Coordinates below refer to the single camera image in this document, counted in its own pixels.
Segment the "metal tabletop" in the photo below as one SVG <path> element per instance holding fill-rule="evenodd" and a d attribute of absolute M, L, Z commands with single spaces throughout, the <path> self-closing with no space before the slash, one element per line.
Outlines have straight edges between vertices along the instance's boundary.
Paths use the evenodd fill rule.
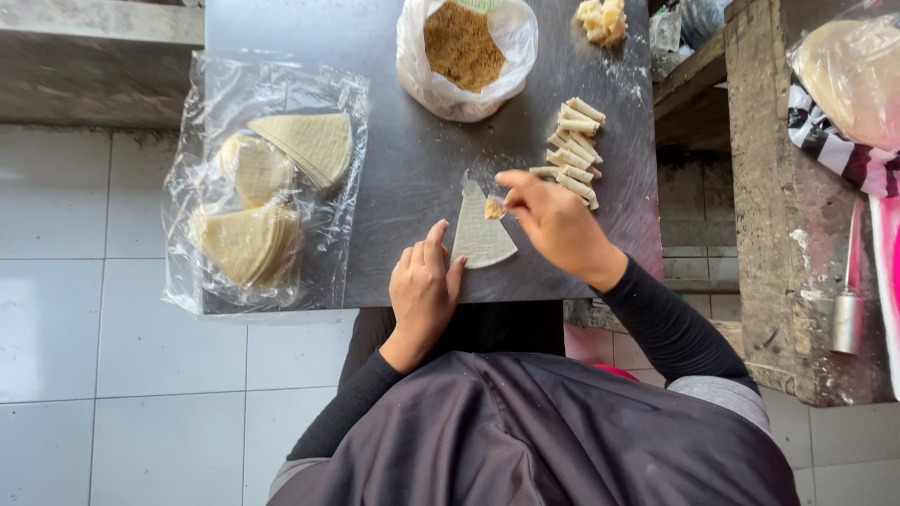
<path fill-rule="evenodd" d="M 662 278 L 646 2 L 625 3 L 627 37 L 612 51 L 587 42 L 574 20 L 577 0 L 528 3 L 540 36 L 525 91 L 490 118 L 468 124 L 437 118 L 400 86 L 394 67 L 400 0 L 207 2 L 207 50 L 277 50 L 372 82 L 344 307 L 390 305 L 388 283 L 400 253 L 441 218 L 450 221 L 445 244 L 452 249 L 467 168 L 487 179 L 505 169 L 547 165 L 546 138 L 559 104 L 575 95 L 607 115 L 597 137 L 604 159 L 603 178 L 594 185 L 598 222 L 615 244 Z M 464 303 L 593 296 L 541 257 L 515 218 L 502 222 L 518 253 L 467 271 Z"/>

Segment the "black and white striped fabric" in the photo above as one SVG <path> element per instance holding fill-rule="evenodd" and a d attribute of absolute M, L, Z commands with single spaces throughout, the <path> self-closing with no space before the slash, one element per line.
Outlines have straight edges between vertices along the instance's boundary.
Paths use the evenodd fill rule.
<path fill-rule="evenodd" d="M 858 189 L 878 198 L 900 194 L 900 157 L 847 140 L 794 76 L 787 105 L 787 132 L 794 144 Z"/>

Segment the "person's left hand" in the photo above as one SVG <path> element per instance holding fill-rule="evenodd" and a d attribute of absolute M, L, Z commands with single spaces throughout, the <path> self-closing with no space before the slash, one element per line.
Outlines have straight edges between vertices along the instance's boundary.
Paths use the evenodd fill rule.
<path fill-rule="evenodd" d="M 425 240 L 403 250 L 391 274 L 391 306 L 397 327 L 381 347 L 384 360 L 409 374 L 435 346 L 459 300 L 467 257 L 457 258 L 444 269 L 447 250 L 441 245 L 449 224 L 441 220 Z"/>

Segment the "metal cylinder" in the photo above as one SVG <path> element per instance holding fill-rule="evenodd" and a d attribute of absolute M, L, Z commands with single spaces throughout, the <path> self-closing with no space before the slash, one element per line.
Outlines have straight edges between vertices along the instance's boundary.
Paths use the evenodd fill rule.
<path fill-rule="evenodd" d="M 858 295 L 844 293 L 834 298 L 833 352 L 856 355 L 860 350 L 862 312 L 862 299 Z"/>

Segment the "black long-sleeve shirt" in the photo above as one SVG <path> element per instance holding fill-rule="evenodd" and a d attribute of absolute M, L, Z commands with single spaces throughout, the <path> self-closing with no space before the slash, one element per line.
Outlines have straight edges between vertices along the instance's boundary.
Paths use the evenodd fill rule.
<path fill-rule="evenodd" d="M 605 293 L 594 291 L 668 383 L 682 376 L 710 375 L 759 392 L 722 334 L 631 258 L 615 287 Z M 356 422 L 401 379 L 403 374 L 379 352 L 373 353 L 306 429 L 287 459 L 332 456 Z"/>

